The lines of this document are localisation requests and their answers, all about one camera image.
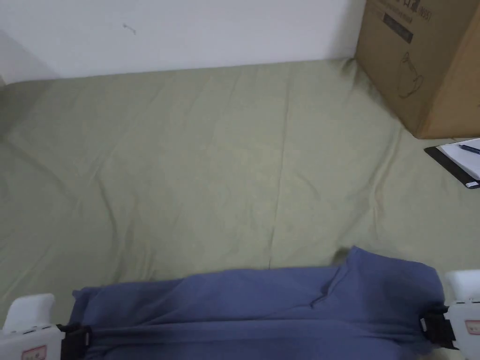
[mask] white paper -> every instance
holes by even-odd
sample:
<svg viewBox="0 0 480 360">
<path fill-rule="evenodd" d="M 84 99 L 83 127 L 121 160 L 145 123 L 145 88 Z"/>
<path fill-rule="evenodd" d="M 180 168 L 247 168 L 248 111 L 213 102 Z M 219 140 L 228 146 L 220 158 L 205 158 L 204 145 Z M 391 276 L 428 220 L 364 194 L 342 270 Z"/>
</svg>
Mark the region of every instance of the white paper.
<svg viewBox="0 0 480 360">
<path fill-rule="evenodd" d="M 462 150 L 459 145 L 468 145 L 480 149 L 480 139 L 462 141 L 438 148 L 476 180 L 480 180 L 480 155 Z"/>
</svg>

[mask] cardboard box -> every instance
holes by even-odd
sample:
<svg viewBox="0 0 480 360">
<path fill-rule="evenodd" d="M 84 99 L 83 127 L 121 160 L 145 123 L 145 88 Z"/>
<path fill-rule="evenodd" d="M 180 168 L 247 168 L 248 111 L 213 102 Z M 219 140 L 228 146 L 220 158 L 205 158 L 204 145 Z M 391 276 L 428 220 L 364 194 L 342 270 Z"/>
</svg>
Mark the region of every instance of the cardboard box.
<svg viewBox="0 0 480 360">
<path fill-rule="evenodd" d="M 367 0 L 356 58 L 416 137 L 480 136 L 480 0 Z"/>
</svg>

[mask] wrinkle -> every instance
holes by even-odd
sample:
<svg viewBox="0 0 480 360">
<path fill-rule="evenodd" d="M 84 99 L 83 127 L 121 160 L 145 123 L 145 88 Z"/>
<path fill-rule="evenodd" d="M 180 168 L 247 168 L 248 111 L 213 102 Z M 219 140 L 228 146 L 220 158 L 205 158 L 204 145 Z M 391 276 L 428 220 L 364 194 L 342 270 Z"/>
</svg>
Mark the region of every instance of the wrinkle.
<svg viewBox="0 0 480 360">
<path fill-rule="evenodd" d="M 396 125 L 396 131 L 392 134 L 392 138 L 389 141 L 389 147 L 385 152 L 385 155 L 382 161 L 379 163 L 379 166 L 375 170 L 372 179 L 373 179 L 373 187 L 372 191 L 370 192 L 370 204 L 373 207 L 373 228 L 375 229 L 375 235 L 377 240 L 379 239 L 378 236 L 378 223 L 381 217 L 384 214 L 383 210 L 383 187 L 385 184 L 385 180 L 390 172 L 390 169 L 393 165 L 393 162 L 398 154 L 398 150 L 400 147 L 400 140 L 402 137 L 402 127 L 400 124 Z"/>
<path fill-rule="evenodd" d="M 283 176 L 283 167 L 285 163 L 285 144 L 287 142 L 287 126 L 288 126 L 288 117 L 290 115 L 289 108 L 290 108 L 290 95 L 291 95 L 291 88 L 292 88 L 292 82 L 293 82 L 293 67 L 292 64 L 290 64 L 288 70 L 288 78 L 287 78 L 287 88 L 286 88 L 286 94 L 285 94 L 285 110 L 284 110 L 284 120 L 283 120 L 283 139 L 282 139 L 282 152 L 281 152 L 281 158 L 280 158 L 280 171 L 278 173 L 278 190 L 276 194 L 276 205 L 275 205 L 275 214 L 274 214 L 274 221 L 273 221 L 273 229 L 272 229 L 272 234 L 270 236 L 270 239 L 268 241 L 268 268 L 270 269 L 270 265 L 272 263 L 272 247 L 273 247 L 273 241 L 275 237 L 275 228 L 276 228 L 276 218 L 278 215 L 278 206 L 280 203 L 280 194 L 282 190 L 282 176 Z"/>
<path fill-rule="evenodd" d="M 303 175 L 299 171 L 295 171 L 295 175 L 297 176 L 298 179 L 300 179 L 302 182 L 304 182 L 307 185 L 307 187 L 310 189 L 313 195 L 315 195 L 315 200 L 320 202 L 322 200 L 322 196 L 320 195 L 320 192 L 315 187 L 315 185 L 310 180 L 308 180 L 308 178 L 305 175 Z"/>
<path fill-rule="evenodd" d="M 31 165 L 33 168 L 37 169 L 47 178 L 52 180 L 52 182 L 56 185 L 60 192 L 65 195 L 65 197 L 69 199 L 72 203 L 75 203 L 77 197 L 70 189 L 68 189 L 68 187 L 63 183 L 60 177 L 55 174 L 53 170 L 49 169 L 45 164 L 41 163 L 38 159 L 35 159 L 32 155 L 30 155 L 21 147 L 14 145 L 12 142 L 7 140 L 4 142 L 4 145 L 9 148 L 15 156 L 17 156 L 27 164 Z"/>
<path fill-rule="evenodd" d="M 112 241 L 112 249 L 111 252 L 115 254 L 114 259 L 116 259 L 114 263 L 114 270 L 113 270 L 113 281 L 115 283 L 118 283 L 123 275 L 122 269 L 123 269 L 123 263 L 124 259 L 122 256 L 122 247 L 120 246 L 119 242 L 119 237 L 118 237 L 118 224 L 117 220 L 115 218 L 115 213 L 113 212 L 113 208 L 110 204 L 110 201 L 108 200 L 108 195 L 107 195 L 107 189 L 105 188 L 105 185 L 101 179 L 100 176 L 96 176 L 96 180 L 98 183 L 98 188 L 100 190 L 100 199 L 102 200 L 105 209 L 107 210 L 107 216 L 111 224 L 112 228 L 112 236 L 111 236 L 111 241 Z"/>
</svg>

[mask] printed mug illustration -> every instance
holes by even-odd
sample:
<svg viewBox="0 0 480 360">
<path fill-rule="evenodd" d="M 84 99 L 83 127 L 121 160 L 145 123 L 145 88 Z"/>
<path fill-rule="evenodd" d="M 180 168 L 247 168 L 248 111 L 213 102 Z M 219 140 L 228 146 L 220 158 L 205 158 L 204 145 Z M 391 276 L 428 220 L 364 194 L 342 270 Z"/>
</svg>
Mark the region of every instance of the printed mug illustration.
<svg viewBox="0 0 480 360">
<path fill-rule="evenodd" d="M 423 84 L 423 76 L 418 75 L 410 54 L 405 53 L 398 66 L 398 96 L 406 99 L 415 93 Z"/>
</svg>

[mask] black label on box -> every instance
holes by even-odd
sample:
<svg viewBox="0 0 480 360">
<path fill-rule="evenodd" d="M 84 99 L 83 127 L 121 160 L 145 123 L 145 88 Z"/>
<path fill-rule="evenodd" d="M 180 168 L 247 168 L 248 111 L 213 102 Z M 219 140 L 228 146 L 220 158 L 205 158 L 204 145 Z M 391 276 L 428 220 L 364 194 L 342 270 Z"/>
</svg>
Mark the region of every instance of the black label on box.
<svg viewBox="0 0 480 360">
<path fill-rule="evenodd" d="M 412 42 L 413 34 L 387 13 L 385 13 L 384 15 L 384 23 L 387 24 L 390 29 L 395 31 L 406 42 L 408 42 L 409 44 Z"/>
</svg>

